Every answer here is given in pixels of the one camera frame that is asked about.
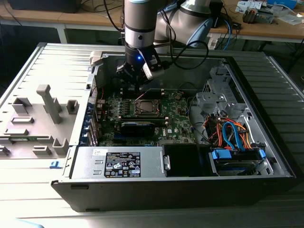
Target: gray plastic part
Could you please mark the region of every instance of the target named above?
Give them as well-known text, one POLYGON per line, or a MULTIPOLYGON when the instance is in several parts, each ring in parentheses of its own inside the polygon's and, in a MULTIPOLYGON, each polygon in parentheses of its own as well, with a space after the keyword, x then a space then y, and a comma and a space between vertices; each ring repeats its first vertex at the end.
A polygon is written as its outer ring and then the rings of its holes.
POLYGON ((53 148, 58 155, 66 155, 68 151, 68 141, 64 139, 62 145, 59 143, 58 139, 55 139, 53 143, 53 148))
POLYGON ((56 108, 56 105, 54 104, 51 94, 49 93, 50 90, 51 87, 49 85, 39 85, 36 92, 42 97, 53 122, 55 124, 59 124, 61 122, 61 117, 56 108))
POLYGON ((34 123, 34 118, 31 116, 26 117, 13 117, 11 122, 13 124, 32 124, 34 123))
POLYGON ((0 144, 10 144, 12 145, 14 142, 9 138, 0 138, 0 144))
POLYGON ((0 146, 0 156, 5 155, 9 156, 10 150, 6 148, 5 146, 0 146))
POLYGON ((6 129, 4 135, 28 135, 29 131, 27 129, 6 129))
MULTIPOLYGON (((58 100, 57 100, 57 98, 56 98, 56 97, 55 97, 55 98, 53 98, 53 102, 54 102, 54 105, 55 105, 55 107, 56 107, 56 109, 57 109, 58 113, 60 113, 60 112, 62 111, 62 109, 61 109, 61 106, 60 106, 60 104, 59 104, 59 102, 58 102, 58 100)), ((46 111, 46 113, 49 113, 49 112, 48 112, 48 108, 47 108, 47 106, 46 106, 46 105, 44 105, 43 107, 44 107, 44 110, 46 111)))
POLYGON ((26 107, 32 106, 27 98, 18 97, 12 104, 17 114, 28 114, 26 107))
POLYGON ((78 101, 77 100, 69 100, 67 102, 67 111, 70 115, 72 114, 77 114, 78 112, 78 109, 79 109, 79 104, 78 104, 78 101))
POLYGON ((54 139, 51 135, 41 136, 40 138, 37 138, 37 142, 39 143, 53 143, 54 139))
POLYGON ((48 146, 34 146, 34 149, 32 150, 36 155, 51 155, 52 152, 49 149, 48 146))

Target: workbench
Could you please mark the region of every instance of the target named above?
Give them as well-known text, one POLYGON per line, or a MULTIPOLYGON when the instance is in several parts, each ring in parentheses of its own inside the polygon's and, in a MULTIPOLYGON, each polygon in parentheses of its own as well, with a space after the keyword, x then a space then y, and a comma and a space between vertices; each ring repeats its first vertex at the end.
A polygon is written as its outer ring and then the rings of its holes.
MULTIPOLYGON (((237 36, 238 39, 300 43, 304 38, 304 29, 302 24, 293 26, 277 18, 274 19, 272 24, 246 24, 242 21, 243 14, 235 12, 238 0, 225 0, 224 2, 228 15, 233 19, 233 21, 242 24, 242 29, 237 36)), ((304 7, 297 6, 295 8, 296 11, 302 9, 304 11, 304 7)), ((121 25, 121 10, 122 8, 111 10, 113 21, 118 26, 121 25)), ((82 9, 75 14, 32 10, 13 10, 6 0, 4 0, 4 2, 0 4, 1 24, 20 25, 9 14, 8 11, 23 26, 49 27, 57 29, 61 43, 68 43, 66 29, 115 31, 115 28, 105 16, 105 13, 90 13, 82 9)), ((224 37, 226 33, 227 28, 225 25, 221 25, 219 28, 211 29, 209 36, 216 40, 220 37, 224 37)))
MULTIPOLYGON (((62 80, 73 81, 73 77, 89 77, 89 57, 93 50, 123 51, 124 47, 70 44, 40 44, 29 57, 24 67, 13 80, 6 93, 0 99, 0 107, 6 99, 16 93, 25 78, 37 76, 39 80, 48 77, 50 68, 61 69, 62 80)), ((194 54, 188 50, 185 54, 194 54)), ((250 81, 258 97, 265 105, 277 107, 300 108, 297 95, 285 94, 296 89, 292 81, 287 81, 286 74, 276 62, 262 52, 210 51, 211 56, 230 56, 240 66, 250 81), (281 95, 272 94, 276 88, 282 88, 281 95)), ((31 83, 23 83, 29 91, 35 87, 31 83)), ((285 129, 291 150, 295 158, 303 166, 303 150, 301 127, 295 127, 299 133, 291 133, 292 126, 302 116, 286 117, 293 109, 282 109, 280 116, 290 126, 285 129)), ((109 211, 84 212, 73 211, 70 206, 51 188, 50 180, 62 174, 62 169, 50 169, 51 159, 5 159, 0 160, 0 220, 2 218, 21 218, 36 222, 45 228, 137 228, 137 227, 291 227, 303 226, 304 185, 301 184, 289 192, 267 197, 250 207, 224 207, 175 210, 147 211, 109 211)))

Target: cable connector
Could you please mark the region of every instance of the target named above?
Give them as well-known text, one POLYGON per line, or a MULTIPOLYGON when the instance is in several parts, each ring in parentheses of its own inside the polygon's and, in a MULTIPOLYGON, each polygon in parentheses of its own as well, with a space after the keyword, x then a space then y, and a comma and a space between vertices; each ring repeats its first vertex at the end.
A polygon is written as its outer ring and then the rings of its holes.
POLYGON ((173 62, 163 61, 163 62, 162 62, 163 69, 164 69, 164 70, 169 69, 169 67, 170 67, 172 64, 173 64, 173 62))

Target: metal grille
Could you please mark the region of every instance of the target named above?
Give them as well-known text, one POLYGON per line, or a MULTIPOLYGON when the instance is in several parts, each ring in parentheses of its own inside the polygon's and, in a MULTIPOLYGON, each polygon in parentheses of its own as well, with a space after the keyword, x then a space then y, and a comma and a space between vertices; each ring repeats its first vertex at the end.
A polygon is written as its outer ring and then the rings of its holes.
POLYGON ((203 92, 205 93, 210 93, 212 92, 210 86, 209 86, 209 82, 206 82, 205 85, 204 85, 204 88, 203 88, 203 92))

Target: robotic arm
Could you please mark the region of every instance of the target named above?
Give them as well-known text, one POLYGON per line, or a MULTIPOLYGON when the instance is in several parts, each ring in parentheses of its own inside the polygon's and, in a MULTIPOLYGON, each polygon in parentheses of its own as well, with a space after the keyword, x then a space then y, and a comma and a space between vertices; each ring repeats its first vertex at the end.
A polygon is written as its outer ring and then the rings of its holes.
POLYGON ((125 0, 126 62, 118 67, 124 81, 139 86, 164 73, 164 66, 155 43, 169 41, 170 28, 159 13, 164 9, 176 33, 176 40, 188 44, 204 40, 211 26, 210 0, 186 0, 177 7, 177 0, 125 0))

